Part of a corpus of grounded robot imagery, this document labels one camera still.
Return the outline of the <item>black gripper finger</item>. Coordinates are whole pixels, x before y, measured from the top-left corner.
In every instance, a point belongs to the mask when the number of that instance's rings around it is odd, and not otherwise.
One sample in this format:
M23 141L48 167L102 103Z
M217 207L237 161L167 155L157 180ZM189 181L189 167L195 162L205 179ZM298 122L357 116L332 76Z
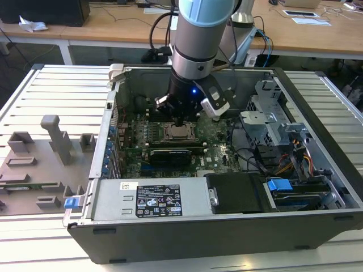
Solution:
M158 111L173 120L177 127L182 126L182 102L173 95L165 95L155 100Z

